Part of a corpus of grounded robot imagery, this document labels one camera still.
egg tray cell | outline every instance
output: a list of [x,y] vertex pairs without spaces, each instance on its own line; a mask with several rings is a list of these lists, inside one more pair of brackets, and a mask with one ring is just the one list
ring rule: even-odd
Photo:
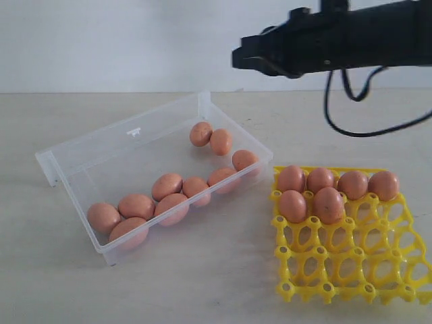
[[[373,193],[359,200],[348,200],[344,193],[345,211],[338,223],[325,225],[311,214],[313,193],[303,193],[308,205],[308,218],[290,223],[277,210],[281,192],[276,190],[280,171],[274,167],[275,182],[272,225],[276,228],[275,255],[280,261],[278,294],[290,302],[295,294],[308,302],[321,295],[324,303],[333,297],[350,300],[362,296],[372,303],[380,298],[388,304],[401,297],[420,304],[432,300],[432,265],[426,260],[426,246],[414,231],[414,219],[403,194],[383,202]],[[301,167],[308,175],[315,167]],[[328,167],[335,183],[347,171],[368,174],[382,169]],[[421,267],[419,275],[416,270]]]

plastic egg tray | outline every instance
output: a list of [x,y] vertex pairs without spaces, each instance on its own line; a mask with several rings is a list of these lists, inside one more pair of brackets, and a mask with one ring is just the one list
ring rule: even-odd
[[[367,302],[380,298],[388,304],[401,297],[420,304],[432,300],[432,265],[426,260],[426,246],[412,228],[414,219],[403,194],[383,202],[373,193],[345,202],[342,220],[325,225],[311,215],[313,193],[303,193],[308,218],[290,223],[279,215],[276,190],[280,171],[274,167],[272,225],[276,228],[275,255],[280,261],[277,293],[290,302],[295,294],[308,302],[321,296],[324,303],[333,297],[351,300],[362,296]],[[301,167],[307,175],[315,167]],[[336,181],[355,169],[328,167]],[[382,169],[356,169],[372,175]]]

egg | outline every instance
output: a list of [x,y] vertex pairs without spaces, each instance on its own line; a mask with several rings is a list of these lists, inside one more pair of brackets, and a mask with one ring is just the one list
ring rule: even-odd
[[279,214],[290,223],[301,223],[307,218],[307,203],[298,191],[285,191],[279,198],[278,208]]
[[[192,198],[200,192],[209,188],[206,181],[200,177],[191,177],[183,182],[183,193],[186,197]],[[210,203],[211,194],[208,192],[202,198],[193,203],[196,207],[203,207]]]
[[148,221],[153,218],[156,206],[145,194],[129,194],[120,200],[118,207],[124,218],[140,217]]
[[98,233],[107,235],[120,223],[122,218],[113,205],[98,202],[88,209],[87,220],[92,229]]
[[[211,173],[209,176],[209,179],[207,180],[207,184],[209,186],[214,186],[218,182],[232,176],[233,174],[236,174],[237,171],[235,169],[232,169],[231,167],[222,167],[221,169],[215,170]],[[230,183],[224,185],[222,188],[219,188],[216,190],[216,193],[218,194],[227,194],[240,184],[241,179],[237,178],[235,180],[232,180]]]
[[[249,165],[255,164],[259,161],[259,158],[248,150],[238,150],[232,155],[232,165],[237,171],[246,169]],[[261,172],[261,168],[258,167],[248,173],[249,176],[257,176]]]
[[216,155],[227,155],[232,148],[231,133],[223,128],[215,130],[210,137],[210,147]]
[[337,189],[348,199],[357,200],[367,193],[368,180],[367,175],[361,171],[349,171],[340,177]]
[[[112,242],[118,239],[119,237],[125,235],[126,233],[135,230],[137,227],[145,223],[146,220],[141,217],[131,217],[125,219],[124,221],[120,222],[117,226],[114,227],[111,234],[109,234],[109,241]],[[149,233],[148,228],[146,228],[144,231],[140,233],[137,233],[135,236],[133,236],[132,238],[130,238],[129,240],[121,244],[120,245],[121,249],[132,250],[133,248],[136,248],[138,245],[144,242],[148,233]]]
[[282,169],[277,177],[276,189],[281,192],[295,190],[303,192],[306,187],[306,176],[297,165],[289,165]]
[[316,194],[323,188],[334,186],[334,175],[325,167],[313,169],[307,179],[308,190]]
[[[159,216],[160,214],[166,212],[167,210],[177,206],[178,204],[188,200],[188,197],[186,197],[184,194],[170,194],[169,196],[166,196],[164,199],[161,200],[159,204],[156,206],[155,215]],[[160,221],[159,224],[162,226],[171,226],[179,221],[181,221],[183,218],[185,218],[186,214],[189,211],[189,205],[186,205],[182,207],[181,209],[174,212],[172,216],[169,216],[168,218],[165,218],[163,221]]]
[[213,128],[206,121],[200,121],[194,127],[192,127],[189,139],[194,146],[204,146],[210,141]]
[[323,188],[313,198],[313,213],[324,224],[337,223],[344,214],[344,199],[335,188]]
[[390,171],[380,171],[371,176],[369,180],[369,192],[375,193],[379,200],[389,201],[395,198],[400,189],[399,179]]
[[182,191],[183,179],[180,174],[167,173],[162,175],[151,189],[151,195],[156,201],[161,201],[169,194]]

white wall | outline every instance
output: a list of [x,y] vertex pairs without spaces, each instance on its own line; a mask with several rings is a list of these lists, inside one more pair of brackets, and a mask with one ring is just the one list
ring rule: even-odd
[[[386,3],[352,0],[352,7]],[[324,75],[270,78],[231,68],[240,37],[319,0],[2,0],[0,92],[322,89]],[[355,85],[365,70],[352,72]],[[430,86],[400,68],[374,86]]]

white table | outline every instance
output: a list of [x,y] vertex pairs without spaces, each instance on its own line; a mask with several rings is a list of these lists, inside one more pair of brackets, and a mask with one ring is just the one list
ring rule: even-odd
[[[385,167],[395,171],[432,246],[432,122],[355,139],[327,127],[322,92],[214,94],[230,117],[274,153],[277,165]],[[286,304],[269,182],[193,226],[151,238],[145,257],[114,267],[97,254],[62,186],[49,187],[34,153],[182,94],[0,95],[0,322],[9,323],[430,323],[432,306],[394,300]],[[376,90],[363,104],[336,92],[334,118],[372,130],[422,114],[430,90]],[[429,251],[428,259],[432,260]]]

